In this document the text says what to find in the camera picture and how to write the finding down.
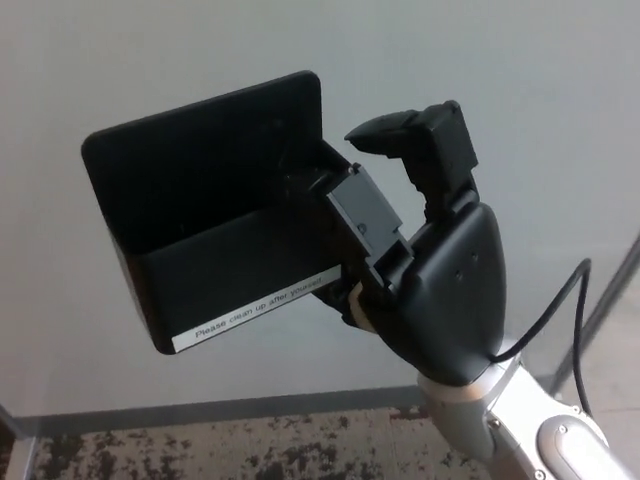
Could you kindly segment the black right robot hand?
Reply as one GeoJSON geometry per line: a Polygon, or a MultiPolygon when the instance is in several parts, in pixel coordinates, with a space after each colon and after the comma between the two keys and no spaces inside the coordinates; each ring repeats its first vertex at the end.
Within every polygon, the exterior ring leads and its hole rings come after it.
{"type": "Polygon", "coordinates": [[[348,324],[363,314],[424,376],[468,385],[504,337],[506,270],[496,216],[472,175],[478,159],[462,108],[449,100],[383,115],[347,140],[402,162],[424,197],[425,221],[404,237],[399,215],[364,167],[321,143],[317,167],[284,179],[296,212],[342,267],[316,296],[348,324]]]}

